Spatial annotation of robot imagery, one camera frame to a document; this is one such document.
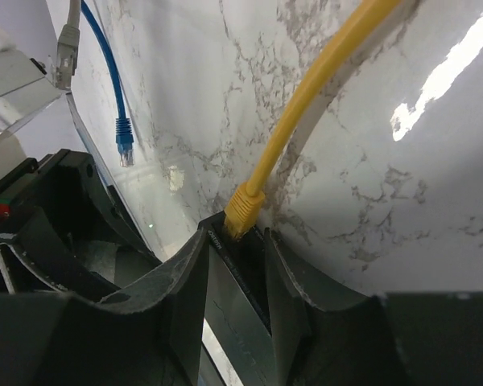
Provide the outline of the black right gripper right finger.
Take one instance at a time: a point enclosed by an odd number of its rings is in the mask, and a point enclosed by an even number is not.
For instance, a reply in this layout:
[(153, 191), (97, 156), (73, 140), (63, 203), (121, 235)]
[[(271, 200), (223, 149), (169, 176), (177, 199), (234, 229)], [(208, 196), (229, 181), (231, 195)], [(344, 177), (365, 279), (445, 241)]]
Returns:
[(265, 233), (280, 385), (483, 385), (483, 292), (359, 294)]

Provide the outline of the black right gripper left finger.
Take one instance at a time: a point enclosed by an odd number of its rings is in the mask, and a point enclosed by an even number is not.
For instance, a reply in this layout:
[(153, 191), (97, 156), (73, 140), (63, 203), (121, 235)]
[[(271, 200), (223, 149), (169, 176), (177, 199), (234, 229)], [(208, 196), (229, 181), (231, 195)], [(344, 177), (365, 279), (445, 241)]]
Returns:
[(0, 294), (0, 385), (194, 385), (208, 282), (207, 232), (101, 302)]

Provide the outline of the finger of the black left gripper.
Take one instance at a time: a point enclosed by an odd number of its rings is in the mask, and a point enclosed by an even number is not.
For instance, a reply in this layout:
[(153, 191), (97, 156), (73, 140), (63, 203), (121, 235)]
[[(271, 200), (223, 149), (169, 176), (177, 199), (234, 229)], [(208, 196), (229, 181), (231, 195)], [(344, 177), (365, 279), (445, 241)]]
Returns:
[(0, 178), (0, 293), (69, 291), (99, 302), (119, 288), (88, 265), (117, 253), (161, 264), (91, 154), (27, 158)]

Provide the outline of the black network switch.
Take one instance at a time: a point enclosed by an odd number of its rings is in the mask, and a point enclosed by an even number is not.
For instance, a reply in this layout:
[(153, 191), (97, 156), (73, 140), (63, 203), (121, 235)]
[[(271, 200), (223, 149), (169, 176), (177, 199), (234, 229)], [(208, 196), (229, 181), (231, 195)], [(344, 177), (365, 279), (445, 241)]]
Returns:
[(233, 240), (224, 220), (221, 211), (199, 222), (209, 245), (205, 319), (244, 385), (276, 385), (264, 236), (251, 228)]

